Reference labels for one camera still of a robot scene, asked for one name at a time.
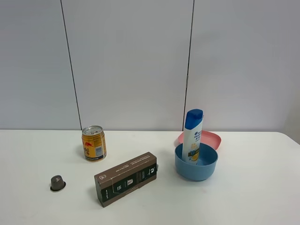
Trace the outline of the white shampoo bottle blue cap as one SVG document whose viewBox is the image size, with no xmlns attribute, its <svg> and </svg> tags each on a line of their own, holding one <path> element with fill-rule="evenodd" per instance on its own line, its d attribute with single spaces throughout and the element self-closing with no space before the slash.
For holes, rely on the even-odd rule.
<svg viewBox="0 0 300 225">
<path fill-rule="evenodd" d="M 182 160 L 196 165 L 200 153 L 200 139 L 203 126 L 203 111 L 193 109 L 187 112 L 184 126 Z"/>
</svg>

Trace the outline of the gold energy drink can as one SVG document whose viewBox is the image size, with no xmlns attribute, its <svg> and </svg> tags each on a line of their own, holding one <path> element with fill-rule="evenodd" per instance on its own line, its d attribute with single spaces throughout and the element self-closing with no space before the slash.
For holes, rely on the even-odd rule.
<svg viewBox="0 0 300 225">
<path fill-rule="evenodd" d="M 105 134 L 101 126 L 88 126 L 82 130 L 85 159 L 97 162 L 106 157 Z"/>
</svg>

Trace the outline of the pink plastic dish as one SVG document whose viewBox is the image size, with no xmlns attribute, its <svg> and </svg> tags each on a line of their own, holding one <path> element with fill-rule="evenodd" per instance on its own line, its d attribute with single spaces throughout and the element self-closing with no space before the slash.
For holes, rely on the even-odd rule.
<svg viewBox="0 0 300 225">
<path fill-rule="evenodd" d="M 181 133 L 178 138 L 174 141 L 175 147 L 182 144 L 184 140 L 184 133 Z M 221 144 L 221 137 L 215 133 L 209 131 L 202 131 L 201 143 L 204 143 L 214 150 L 217 150 Z"/>
</svg>

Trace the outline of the blue plastic bowl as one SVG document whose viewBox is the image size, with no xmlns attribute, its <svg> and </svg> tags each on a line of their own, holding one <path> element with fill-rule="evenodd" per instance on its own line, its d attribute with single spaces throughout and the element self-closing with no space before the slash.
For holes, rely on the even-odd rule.
<svg viewBox="0 0 300 225">
<path fill-rule="evenodd" d="M 175 148 L 176 172 L 187 180 L 203 181 L 208 179 L 215 171 L 218 160 L 217 152 L 210 146 L 200 143 L 200 156 L 196 165 L 182 160 L 183 144 Z"/>
</svg>

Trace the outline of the brown coffee capsule box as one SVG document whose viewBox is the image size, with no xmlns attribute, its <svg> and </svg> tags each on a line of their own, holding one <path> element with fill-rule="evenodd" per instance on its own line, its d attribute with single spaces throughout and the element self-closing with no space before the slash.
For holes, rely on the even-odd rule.
<svg viewBox="0 0 300 225">
<path fill-rule="evenodd" d="M 94 176 L 102 207 L 125 197 L 157 178 L 157 157 L 146 152 Z"/>
</svg>

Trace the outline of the dark coffee capsule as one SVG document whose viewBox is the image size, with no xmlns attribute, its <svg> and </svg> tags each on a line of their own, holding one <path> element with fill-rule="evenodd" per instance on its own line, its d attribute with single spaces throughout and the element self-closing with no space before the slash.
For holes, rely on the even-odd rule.
<svg viewBox="0 0 300 225">
<path fill-rule="evenodd" d="M 66 186 L 66 182 L 60 175 L 55 175 L 51 178 L 50 190 L 52 192 L 59 192 L 63 190 Z"/>
</svg>

